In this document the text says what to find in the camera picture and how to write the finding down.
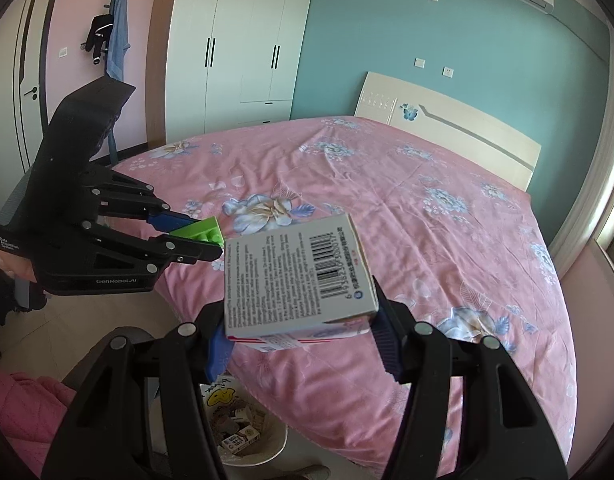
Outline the green toy brick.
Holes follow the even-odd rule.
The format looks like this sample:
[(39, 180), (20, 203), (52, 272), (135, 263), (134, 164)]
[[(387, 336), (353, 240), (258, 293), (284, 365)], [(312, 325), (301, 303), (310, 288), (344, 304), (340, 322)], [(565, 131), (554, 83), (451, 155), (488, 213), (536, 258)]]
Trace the green toy brick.
[(225, 245), (225, 239), (215, 217), (196, 220), (188, 224), (188, 226), (181, 226), (181, 228), (170, 231), (169, 234), (186, 238), (187, 240), (217, 244), (220, 247)]

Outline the white cardboard box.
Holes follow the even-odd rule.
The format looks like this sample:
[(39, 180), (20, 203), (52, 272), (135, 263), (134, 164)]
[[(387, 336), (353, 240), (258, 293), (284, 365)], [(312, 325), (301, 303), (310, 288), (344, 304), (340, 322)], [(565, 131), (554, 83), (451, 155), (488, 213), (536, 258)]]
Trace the white cardboard box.
[(228, 339), (259, 351), (368, 333), (379, 300), (349, 214), (229, 240)]

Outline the white round trash bin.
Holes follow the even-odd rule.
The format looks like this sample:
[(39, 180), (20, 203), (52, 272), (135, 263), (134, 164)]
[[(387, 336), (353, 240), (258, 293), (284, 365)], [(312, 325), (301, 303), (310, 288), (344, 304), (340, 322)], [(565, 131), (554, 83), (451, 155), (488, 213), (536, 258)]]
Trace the white round trash bin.
[(285, 449), (289, 430), (231, 375), (220, 375), (201, 393), (209, 429), (222, 463), (251, 468), (270, 463)]

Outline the pink fuzzy garment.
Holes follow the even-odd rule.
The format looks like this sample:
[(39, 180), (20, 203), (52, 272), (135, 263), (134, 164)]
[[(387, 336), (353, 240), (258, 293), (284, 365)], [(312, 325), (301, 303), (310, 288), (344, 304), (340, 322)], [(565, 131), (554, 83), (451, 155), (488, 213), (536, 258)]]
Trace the pink fuzzy garment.
[(37, 478), (75, 394), (52, 377), (33, 378), (0, 368), (0, 430)]

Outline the blue hanging clothes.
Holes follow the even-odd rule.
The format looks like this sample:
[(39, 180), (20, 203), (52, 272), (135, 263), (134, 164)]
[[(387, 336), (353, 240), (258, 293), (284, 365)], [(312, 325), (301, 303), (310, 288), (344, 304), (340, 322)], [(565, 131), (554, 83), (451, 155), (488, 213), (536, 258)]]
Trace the blue hanging clothes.
[(130, 48), (128, 0), (111, 0), (113, 26), (106, 55), (106, 73), (113, 79), (124, 80), (125, 55)]

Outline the white wardrobe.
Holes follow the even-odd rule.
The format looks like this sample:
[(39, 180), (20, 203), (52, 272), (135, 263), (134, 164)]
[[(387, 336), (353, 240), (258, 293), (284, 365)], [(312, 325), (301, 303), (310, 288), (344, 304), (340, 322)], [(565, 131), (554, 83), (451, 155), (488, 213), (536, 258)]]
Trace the white wardrobe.
[(153, 0), (150, 148), (289, 119), (310, 0)]

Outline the black hanging garment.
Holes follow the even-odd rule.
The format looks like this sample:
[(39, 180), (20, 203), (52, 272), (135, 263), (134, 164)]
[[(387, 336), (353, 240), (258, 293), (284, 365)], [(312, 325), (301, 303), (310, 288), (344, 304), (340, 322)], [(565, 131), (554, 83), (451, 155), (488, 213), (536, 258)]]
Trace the black hanging garment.
[(102, 51), (110, 40), (113, 23), (114, 18), (111, 14), (99, 14), (91, 21), (85, 41), (85, 51), (91, 53), (94, 65), (101, 62)]

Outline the white room door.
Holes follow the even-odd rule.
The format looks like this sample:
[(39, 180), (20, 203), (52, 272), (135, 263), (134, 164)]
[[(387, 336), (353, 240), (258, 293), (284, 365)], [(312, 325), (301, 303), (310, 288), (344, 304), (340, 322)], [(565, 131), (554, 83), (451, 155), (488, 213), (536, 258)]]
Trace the white room door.
[(47, 47), (56, 0), (14, 0), (16, 19), (12, 65), (13, 125), (22, 169), (29, 170), (48, 126)]

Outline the cream bed headboard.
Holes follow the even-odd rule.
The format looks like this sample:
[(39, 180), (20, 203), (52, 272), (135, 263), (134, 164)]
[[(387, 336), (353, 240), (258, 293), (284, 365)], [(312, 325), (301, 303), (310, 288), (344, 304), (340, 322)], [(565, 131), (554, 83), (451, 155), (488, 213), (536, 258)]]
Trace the cream bed headboard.
[(522, 191), (529, 188), (541, 151), (540, 144), (496, 117), (379, 73), (365, 76), (355, 115), (437, 144)]

